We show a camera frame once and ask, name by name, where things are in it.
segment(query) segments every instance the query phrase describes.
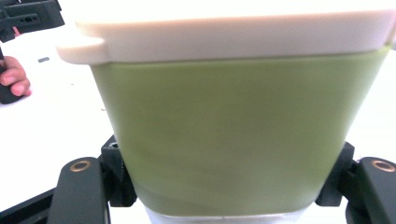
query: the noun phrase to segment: container lid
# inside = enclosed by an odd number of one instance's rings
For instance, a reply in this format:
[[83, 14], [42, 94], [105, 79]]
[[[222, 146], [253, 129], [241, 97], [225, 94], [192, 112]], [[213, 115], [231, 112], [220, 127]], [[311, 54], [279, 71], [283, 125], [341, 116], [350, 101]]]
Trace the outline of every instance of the container lid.
[[394, 41], [396, 4], [373, 0], [74, 0], [70, 63], [150, 63], [328, 55]]

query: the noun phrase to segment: plastic container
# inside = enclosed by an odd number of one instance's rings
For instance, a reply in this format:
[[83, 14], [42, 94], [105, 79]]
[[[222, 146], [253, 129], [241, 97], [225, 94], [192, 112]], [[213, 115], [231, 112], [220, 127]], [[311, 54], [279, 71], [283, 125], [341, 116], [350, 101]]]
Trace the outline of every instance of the plastic container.
[[[81, 35], [58, 46], [65, 61], [90, 65], [153, 223], [293, 221], [317, 198], [396, 11], [287, 2], [156, 2], [183, 12], [159, 19], [150, 3], [100, 17], [99, 2], [77, 16]], [[200, 16], [198, 6], [211, 9]]]

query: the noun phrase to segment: white background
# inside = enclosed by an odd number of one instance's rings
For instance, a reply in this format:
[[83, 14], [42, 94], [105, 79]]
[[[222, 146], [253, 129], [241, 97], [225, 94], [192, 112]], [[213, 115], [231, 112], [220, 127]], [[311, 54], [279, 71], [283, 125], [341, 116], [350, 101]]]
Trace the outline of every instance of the white background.
[[[62, 167], [80, 157], [97, 157], [113, 134], [91, 70], [61, 61], [57, 36], [68, 27], [22, 35], [3, 44], [20, 60], [33, 95], [0, 105], [0, 211], [56, 186]], [[49, 61], [37, 60], [49, 57]], [[355, 158], [396, 161], [396, 51], [392, 51], [346, 140]], [[345, 206], [312, 205], [300, 223], [346, 223]], [[149, 223], [141, 202], [111, 209], [112, 223]]]

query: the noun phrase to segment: black handheld device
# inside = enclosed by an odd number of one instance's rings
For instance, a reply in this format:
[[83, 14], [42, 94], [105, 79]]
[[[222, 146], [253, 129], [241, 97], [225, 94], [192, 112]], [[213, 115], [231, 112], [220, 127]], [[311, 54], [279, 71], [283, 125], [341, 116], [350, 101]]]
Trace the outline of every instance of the black handheld device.
[[[57, 0], [0, 0], [1, 42], [15, 38], [14, 27], [23, 34], [64, 25], [61, 10]], [[3, 59], [0, 49], [0, 60]], [[10, 86], [0, 84], [0, 104], [11, 104], [19, 99], [21, 96], [12, 94]]]

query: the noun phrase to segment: human hand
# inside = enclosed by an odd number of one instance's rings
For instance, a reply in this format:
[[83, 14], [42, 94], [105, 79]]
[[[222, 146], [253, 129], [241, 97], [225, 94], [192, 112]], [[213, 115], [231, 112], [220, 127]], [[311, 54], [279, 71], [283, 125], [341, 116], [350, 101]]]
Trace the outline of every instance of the human hand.
[[0, 74], [0, 83], [3, 86], [11, 86], [11, 92], [16, 96], [29, 96], [32, 94], [30, 81], [17, 59], [6, 56], [0, 65], [6, 69]]

